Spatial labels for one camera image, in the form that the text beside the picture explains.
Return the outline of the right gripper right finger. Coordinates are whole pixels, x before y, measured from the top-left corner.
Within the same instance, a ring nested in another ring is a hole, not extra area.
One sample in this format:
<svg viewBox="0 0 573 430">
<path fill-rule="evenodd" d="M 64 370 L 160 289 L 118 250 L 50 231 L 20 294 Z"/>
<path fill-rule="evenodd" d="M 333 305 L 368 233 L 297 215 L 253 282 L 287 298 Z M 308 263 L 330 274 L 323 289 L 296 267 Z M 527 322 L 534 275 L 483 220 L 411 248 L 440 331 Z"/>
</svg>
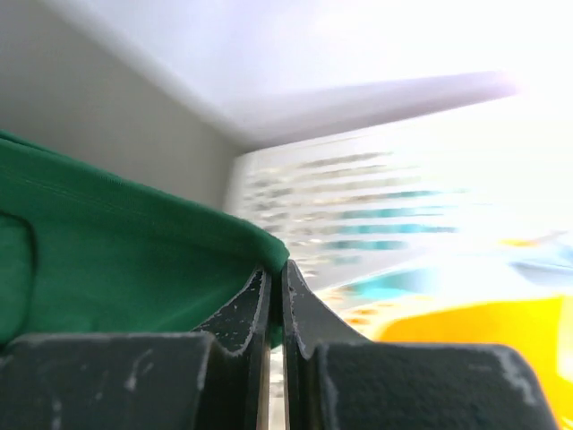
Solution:
<svg viewBox="0 0 573 430">
<path fill-rule="evenodd" d="M 502 344 L 366 339 L 281 273 L 289 429 L 554 429 L 533 368 Z"/>
</svg>

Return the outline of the green t shirt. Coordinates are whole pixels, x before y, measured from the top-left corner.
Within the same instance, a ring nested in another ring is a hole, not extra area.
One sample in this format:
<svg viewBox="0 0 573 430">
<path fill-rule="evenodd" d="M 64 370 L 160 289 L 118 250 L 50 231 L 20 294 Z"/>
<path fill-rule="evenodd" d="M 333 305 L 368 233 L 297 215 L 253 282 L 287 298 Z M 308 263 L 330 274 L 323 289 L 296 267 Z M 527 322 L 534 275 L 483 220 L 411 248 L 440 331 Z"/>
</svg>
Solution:
<svg viewBox="0 0 573 430">
<path fill-rule="evenodd" d="M 1 341 L 189 331 L 289 253 L 250 222 L 1 136 Z"/>
</svg>

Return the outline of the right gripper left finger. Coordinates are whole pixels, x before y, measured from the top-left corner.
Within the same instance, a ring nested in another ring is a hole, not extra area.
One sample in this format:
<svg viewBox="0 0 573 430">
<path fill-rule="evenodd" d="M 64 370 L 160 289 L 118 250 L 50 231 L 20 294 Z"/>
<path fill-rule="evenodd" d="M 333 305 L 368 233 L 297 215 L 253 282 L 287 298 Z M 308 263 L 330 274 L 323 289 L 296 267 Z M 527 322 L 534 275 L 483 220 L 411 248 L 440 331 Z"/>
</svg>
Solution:
<svg viewBox="0 0 573 430">
<path fill-rule="evenodd" d="M 271 278 L 193 331 L 34 334 L 1 355 L 4 429 L 264 429 Z"/>
</svg>

